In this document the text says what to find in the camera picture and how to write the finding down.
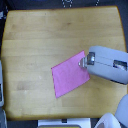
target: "pink cloth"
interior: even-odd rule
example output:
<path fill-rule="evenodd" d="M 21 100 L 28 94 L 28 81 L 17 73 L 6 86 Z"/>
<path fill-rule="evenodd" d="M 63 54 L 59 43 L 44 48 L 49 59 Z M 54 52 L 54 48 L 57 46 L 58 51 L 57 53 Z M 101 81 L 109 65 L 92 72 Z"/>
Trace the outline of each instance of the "pink cloth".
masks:
<path fill-rule="evenodd" d="M 87 70 L 78 65 L 83 57 L 85 57 L 84 51 L 52 68 L 56 98 L 72 91 L 90 79 Z"/>

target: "wood grain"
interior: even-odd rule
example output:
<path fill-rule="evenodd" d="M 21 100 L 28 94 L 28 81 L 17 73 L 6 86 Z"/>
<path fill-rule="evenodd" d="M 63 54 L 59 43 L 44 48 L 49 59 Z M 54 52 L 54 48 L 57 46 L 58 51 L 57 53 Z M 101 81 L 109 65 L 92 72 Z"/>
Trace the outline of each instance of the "wood grain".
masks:
<path fill-rule="evenodd" d="M 97 76 L 55 98 L 51 67 L 90 46 L 125 51 L 116 7 L 10 11 L 3 42 L 5 111 L 11 120 L 101 117 L 115 113 L 127 86 Z"/>

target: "wooden table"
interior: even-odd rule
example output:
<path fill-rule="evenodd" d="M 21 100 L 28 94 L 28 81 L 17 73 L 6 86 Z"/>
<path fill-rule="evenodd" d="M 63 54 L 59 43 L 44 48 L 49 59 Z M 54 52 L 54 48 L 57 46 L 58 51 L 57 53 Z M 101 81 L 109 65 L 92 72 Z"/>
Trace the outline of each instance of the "wooden table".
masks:
<path fill-rule="evenodd" d="M 125 51 L 118 9 L 10 11 L 3 42 L 5 111 L 11 120 L 101 117 L 115 113 L 127 86 L 91 76 L 55 98 L 51 67 L 101 45 Z"/>

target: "wooden tabletop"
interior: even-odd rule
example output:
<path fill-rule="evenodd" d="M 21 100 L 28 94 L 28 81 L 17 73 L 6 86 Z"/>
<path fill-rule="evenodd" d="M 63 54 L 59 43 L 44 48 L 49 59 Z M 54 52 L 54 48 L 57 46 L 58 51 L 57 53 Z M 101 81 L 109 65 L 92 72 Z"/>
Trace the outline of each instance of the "wooden tabletop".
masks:
<path fill-rule="evenodd" d="M 118 9 L 10 11 L 2 42 L 5 111 L 11 120 L 115 113 L 127 86 L 97 76 L 56 99 L 51 67 L 89 47 L 126 51 Z"/>

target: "pink towel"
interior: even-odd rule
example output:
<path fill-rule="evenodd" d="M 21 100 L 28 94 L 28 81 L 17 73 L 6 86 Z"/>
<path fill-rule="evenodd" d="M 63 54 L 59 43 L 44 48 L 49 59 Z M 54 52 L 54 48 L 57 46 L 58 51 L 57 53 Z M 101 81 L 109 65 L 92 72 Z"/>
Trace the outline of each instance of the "pink towel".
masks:
<path fill-rule="evenodd" d="M 52 68 L 56 98 L 72 91 L 87 82 L 90 77 L 78 62 L 85 57 L 84 51 Z"/>

